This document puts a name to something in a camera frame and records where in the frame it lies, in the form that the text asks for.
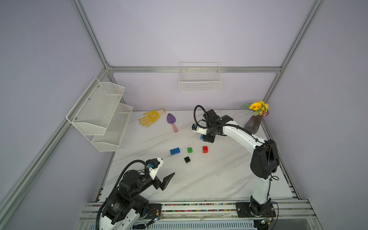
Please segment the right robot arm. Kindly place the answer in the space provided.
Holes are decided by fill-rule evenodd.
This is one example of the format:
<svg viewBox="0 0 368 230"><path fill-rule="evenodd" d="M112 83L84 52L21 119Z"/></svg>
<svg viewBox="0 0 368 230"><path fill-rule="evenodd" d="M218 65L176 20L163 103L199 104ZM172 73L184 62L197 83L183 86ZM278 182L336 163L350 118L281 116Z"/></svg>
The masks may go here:
<svg viewBox="0 0 368 230"><path fill-rule="evenodd" d="M214 110L205 111L203 117L206 125L195 122L192 130L203 135L204 142L213 143L216 136L228 136L252 154L250 169L256 180L248 213L254 217L266 214L273 208L269 192L273 174L280 165L276 143L271 139L264 140L255 136L231 117L220 117Z"/></svg>

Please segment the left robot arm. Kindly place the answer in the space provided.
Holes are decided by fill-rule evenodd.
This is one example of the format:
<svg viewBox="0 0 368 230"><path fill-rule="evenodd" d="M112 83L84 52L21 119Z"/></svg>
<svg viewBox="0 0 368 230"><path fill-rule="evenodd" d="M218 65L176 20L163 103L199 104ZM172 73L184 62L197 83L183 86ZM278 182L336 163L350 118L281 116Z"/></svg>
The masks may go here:
<svg viewBox="0 0 368 230"><path fill-rule="evenodd" d="M157 177L163 166L162 158L147 161L133 160L119 175L110 195L100 206L95 219L97 230L145 230L159 221L162 215L159 211L144 224L135 222L145 218L149 213L149 201L140 194L153 186L164 191L175 176L172 173L162 181Z"/></svg>

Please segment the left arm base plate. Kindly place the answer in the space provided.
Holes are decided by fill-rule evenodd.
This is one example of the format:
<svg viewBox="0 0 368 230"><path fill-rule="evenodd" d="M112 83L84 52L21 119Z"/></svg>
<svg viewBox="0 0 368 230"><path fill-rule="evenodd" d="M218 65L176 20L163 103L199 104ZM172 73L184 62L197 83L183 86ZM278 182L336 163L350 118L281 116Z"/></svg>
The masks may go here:
<svg viewBox="0 0 368 230"><path fill-rule="evenodd" d="M149 203L143 219L153 219L158 217L162 212L162 207L162 204L159 203Z"/></svg>

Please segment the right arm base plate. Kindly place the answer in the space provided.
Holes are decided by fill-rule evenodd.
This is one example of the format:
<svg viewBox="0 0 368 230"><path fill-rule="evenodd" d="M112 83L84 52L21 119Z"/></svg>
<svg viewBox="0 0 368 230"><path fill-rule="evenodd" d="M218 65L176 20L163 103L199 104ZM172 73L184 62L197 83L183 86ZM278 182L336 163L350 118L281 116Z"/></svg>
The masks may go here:
<svg viewBox="0 0 368 230"><path fill-rule="evenodd" d="M256 202L237 202L235 206L239 218L276 217L273 204L269 201L261 205Z"/></svg>

